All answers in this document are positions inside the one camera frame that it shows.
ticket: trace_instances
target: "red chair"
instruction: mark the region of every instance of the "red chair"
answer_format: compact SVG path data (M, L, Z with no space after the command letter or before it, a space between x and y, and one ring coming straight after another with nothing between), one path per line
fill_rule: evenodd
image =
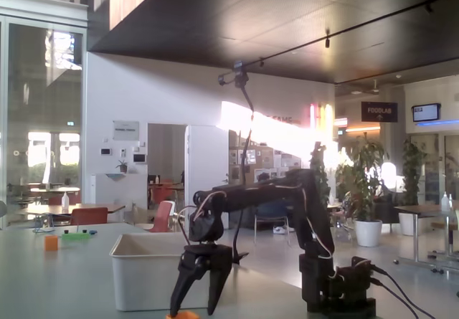
M62 196L54 196L48 198L49 206L60 206L62 204Z
M107 218L108 208L79 208L73 209L70 224L106 224Z
M169 214L171 213L172 203L170 201L162 201L159 204L158 211L156 212L153 228L149 232L159 233L167 232L169 228Z
M153 200L155 203L161 203L172 196L173 193L174 191L165 186L155 186L153 189Z
M74 194L68 194L70 204L79 204L81 203L81 192L76 192Z

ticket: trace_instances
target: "sign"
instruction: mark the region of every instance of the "sign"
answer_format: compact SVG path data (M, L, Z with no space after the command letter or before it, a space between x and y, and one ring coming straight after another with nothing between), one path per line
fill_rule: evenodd
M117 141L138 141L138 122L127 120L113 121L113 140Z
M440 106L438 103L413 106L413 122L438 120L440 118Z
M397 103L361 102L362 122L397 122Z

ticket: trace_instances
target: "white plastic bin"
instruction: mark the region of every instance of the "white plastic bin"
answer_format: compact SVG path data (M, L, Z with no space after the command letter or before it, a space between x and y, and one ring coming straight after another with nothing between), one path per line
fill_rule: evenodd
M117 310L168 310L186 241L181 233L122 234L110 253ZM209 273L194 282L181 308L206 308Z

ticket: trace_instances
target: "white plant pot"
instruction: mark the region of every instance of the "white plant pot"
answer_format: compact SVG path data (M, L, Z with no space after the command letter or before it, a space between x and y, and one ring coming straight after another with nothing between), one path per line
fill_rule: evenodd
M356 221L355 229L357 236L357 244L364 247L375 247L379 245L379 238L381 237L382 230L382 221Z
M399 220L400 220L400 230L402 231L403 235L413 236L415 235L415 227L413 223L413 214L407 213L399 213ZM428 227L428 220L427 219L418 219L417 220L417 233L421 235L422 233L427 231Z

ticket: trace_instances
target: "green object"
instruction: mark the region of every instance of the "green object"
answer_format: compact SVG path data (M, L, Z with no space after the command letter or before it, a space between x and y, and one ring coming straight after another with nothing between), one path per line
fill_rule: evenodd
M311 153L309 167L314 171L316 187L320 196L321 204L325 209L327 209L330 196L330 186L328 186L328 177L325 170L325 164L323 163L323 152L325 150L325 146L322 146L320 142L316 142L314 150Z
M350 214L358 221L375 220L373 200L380 185L378 170L384 157L389 159L389 154L384 152L382 144L369 140L365 133L363 138L357 138L352 148L352 165L338 167L337 178L350 193Z
M419 192L419 178L425 157L425 144L419 148L407 138L403 143L403 178L404 178L404 200L403 205L414 206L417 203L417 193Z
M60 236L63 240L84 240L91 236L88 233L67 233Z

